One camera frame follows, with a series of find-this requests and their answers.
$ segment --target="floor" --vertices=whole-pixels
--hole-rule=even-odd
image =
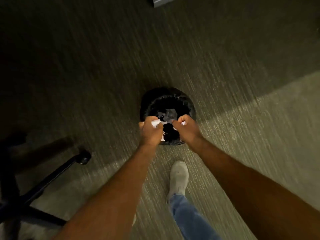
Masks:
[[[172,86],[193,100],[206,138],[320,209],[319,5],[0,0],[0,136],[28,132],[12,152],[21,192],[87,148],[90,163],[33,203],[69,219],[134,151],[143,93]],[[22,156],[38,148],[45,161]],[[186,145],[158,148],[130,239],[182,239],[165,200],[175,160],[189,167],[186,196],[223,239],[255,239]],[[24,224],[20,239],[55,233]]]

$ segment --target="jeans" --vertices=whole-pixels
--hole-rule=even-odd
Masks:
[[[169,199],[170,210],[185,240],[221,240],[215,230],[181,194]]]

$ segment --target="person's right hand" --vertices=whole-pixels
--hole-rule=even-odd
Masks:
[[[179,132],[181,140],[189,146],[191,146],[196,139],[202,138],[198,124],[187,114],[179,117],[178,121],[174,120],[172,125]]]

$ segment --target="trash bag liner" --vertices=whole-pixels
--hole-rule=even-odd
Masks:
[[[169,117],[174,115],[172,109],[177,113],[177,118],[182,115],[189,115],[196,120],[196,110],[191,99],[176,88],[165,87],[154,88],[143,95],[140,120],[144,121],[147,116],[155,116],[164,121],[165,114]],[[165,141],[161,141],[160,145],[181,145],[184,143],[171,123],[163,125],[163,132]]]

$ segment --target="gray object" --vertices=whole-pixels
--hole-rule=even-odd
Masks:
[[[153,7],[154,8],[157,8],[163,4],[166,4],[166,3],[169,3],[169,2],[172,2],[174,0],[152,0],[153,1]]]
[[[166,110],[166,114],[163,117],[163,120],[172,124],[173,120],[177,120],[178,119],[178,114],[176,112],[176,110],[174,108],[171,109],[165,109]]]

